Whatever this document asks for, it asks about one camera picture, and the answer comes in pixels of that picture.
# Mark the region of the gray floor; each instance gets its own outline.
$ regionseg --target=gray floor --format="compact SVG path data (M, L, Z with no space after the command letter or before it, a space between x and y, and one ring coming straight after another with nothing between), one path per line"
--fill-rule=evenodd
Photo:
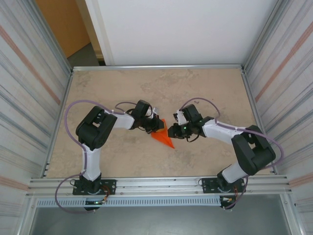
M100 208L95 214L37 209L32 235L289 235L279 195L219 207Z
M79 51L68 57L72 67L75 66L99 66L97 57L91 43L81 48Z

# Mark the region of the wire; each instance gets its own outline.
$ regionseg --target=wire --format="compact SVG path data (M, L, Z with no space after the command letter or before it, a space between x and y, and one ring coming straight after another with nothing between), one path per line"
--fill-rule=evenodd
M248 185L248 176L246 177L246 184L245 184L245 187L243 189L243 192L239 195L239 197L236 199L236 201L234 201L232 204L230 204L229 206L227 207L224 207L225 210L233 207L237 202L239 202L239 200L242 198L242 196L244 195L245 191L246 191L246 187Z
M122 112L124 112L124 113L125 113L125 111L124 111L123 109L118 108L118 106L119 106L120 104L133 104L133 105L136 105L136 103L134 103L134 102L129 102L129 101L123 101L123 102L119 102L118 104L116 104L115 108L118 109L118 110L120 110L120 111L122 111Z
M200 135L197 135L192 141L188 141L189 138L186 138L186 140L187 140L188 143L191 143L191 142L193 142L193 141L196 141L196 140L199 138L199 136L200 136Z
M151 115L153 114L153 109L152 109L152 106L150 105L150 109L151 109L151 114L149 116L146 116L147 118L148 117L151 117Z
M102 185L101 187L102 187L102 189L103 189L104 192L105 192L105 190L107 190L107 192L108 192L108 193L107 193L107 196L109 196L110 193L111 193L109 187L106 186L106 185Z
M237 196L238 196L238 190L237 190L237 187L236 187L236 186L234 186L234 192L235 192L235 197L236 197L236 199L237 199Z
M71 109L71 107L75 104L78 104L78 103L91 103L91 104L94 104L94 105L98 105L100 106L101 108L103 108L104 110L106 110L108 113L111 113L111 114L120 114L120 115L124 115L124 113L119 113L119 112L114 112L113 110L109 110L108 108L106 108L105 106L103 106L102 104L98 103L98 102L95 102L95 101L92 101L92 100L87 100L87 99L82 99L82 100L77 100L73 103L71 103L66 111L65 111L65 114L64 114L64 126L65 126L65 130L68 134L68 136L75 142L77 143L84 151L84 161L85 161L85 164L84 164L84 171L79 173L79 174L76 174L76 175L71 175L67 178L65 178L64 180L62 180L59 185L57 186L56 190L55 190L55 193L54 193L54 199L55 199L55 203L58 205L58 207L60 209L62 209L63 211L67 212L67 213L71 213L71 214L86 214L86 213L90 213L92 211L71 211L71 210L68 210L68 209L65 209L64 207L61 206L61 204L58 202L58 191L61 187L61 185L68 179L70 178L74 178L74 177L78 177L78 176L82 176L84 175L84 173L86 172L87 170L87 150L86 148L77 140L75 139L75 137L70 133L69 129L68 129L68 125L67 125L67 116L68 116L68 112L69 110Z
M131 114L130 112L132 112L134 109L129 109L126 111L127 114Z
M242 128L237 128L237 129L236 129L236 128L234 128L234 127L227 126L227 125L223 125L223 124L219 123L219 122L218 122L218 118L221 116L221 112L220 112L219 108L218 108L212 101L210 101L210 100L208 100L208 99L205 99L205 98L202 98L202 97L195 97L195 98L192 98L192 99L186 101L180 109L183 109L183 108L184 108L190 101L192 101L192 100L204 100L204 101L210 103L210 104L215 108L215 110L216 110L217 113L218 113L218 115L215 117L215 123L216 123L218 126L223 127L223 128L226 128L226 129L229 129L229 130L235 130L235 131L241 131L241 132L246 132L246 133L254 134L254 135L263 137L263 138L265 138L265 139L267 139L267 140L273 142L273 143L279 148L279 150L280 150L280 153L281 153L280 158L279 158L279 160L278 160L277 162L272 163L271 165L268 165L268 166L264 167L263 169L267 169L267 168L274 167L275 165L278 165L278 164L280 164L280 163L283 161L284 156L285 156L284 150L283 150L282 146L281 146L276 140L274 140L273 138L271 138L271 137L269 137L269 136L266 136L266 135L264 135L263 133L256 132L256 131L246 130L246 129L242 129ZM229 206L225 207L224 209L228 209L228 208L232 207L233 205L235 205L235 204L242 198L243 194L244 194L245 191L246 191L246 187L247 187L247 185L248 185L248 177L249 177L249 176L246 176L246 184L245 184L245 187L244 187L243 192L240 194L240 196L237 198L237 200L236 200L235 202L233 202L233 203L230 204Z
M74 184L72 184L72 180L74 180L74 179L71 179L71 180L69 181L69 184L72 185L72 186L75 186Z
M202 180L202 178L198 180L198 185L203 186L202 184L199 184L200 180Z

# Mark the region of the ventilation grille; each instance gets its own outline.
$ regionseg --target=ventilation grille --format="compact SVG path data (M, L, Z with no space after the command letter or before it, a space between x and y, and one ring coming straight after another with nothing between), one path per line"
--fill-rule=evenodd
M59 199L63 207L94 207L86 205L86 198ZM192 197L112 197L102 207L155 207L155 206L220 206L219 196L192 196ZM57 207L54 198L40 199L37 207Z

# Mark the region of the metal rail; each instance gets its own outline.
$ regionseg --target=metal rail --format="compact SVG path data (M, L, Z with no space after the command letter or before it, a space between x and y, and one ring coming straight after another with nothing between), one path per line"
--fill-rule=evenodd
M121 66L83 66L73 71L110 71L110 70L177 70L177 69L241 69L240 64L203 64L203 65L121 65Z
M203 177L154 177L154 178L115 178L116 191L111 197L147 197L147 196L204 196L231 195L227 193L204 194L198 184ZM30 182L26 197L53 198L55 189L62 179L33 179ZM59 198L99 197L99 195L74 196L73 186L69 180L64 182L58 192ZM257 194L286 194L291 193L285 175L255 175L249 177L246 195Z

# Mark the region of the white wall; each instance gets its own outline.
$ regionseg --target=white wall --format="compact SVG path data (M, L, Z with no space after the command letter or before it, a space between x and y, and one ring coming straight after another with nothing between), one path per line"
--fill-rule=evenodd
M243 63L277 0L86 0L107 65Z

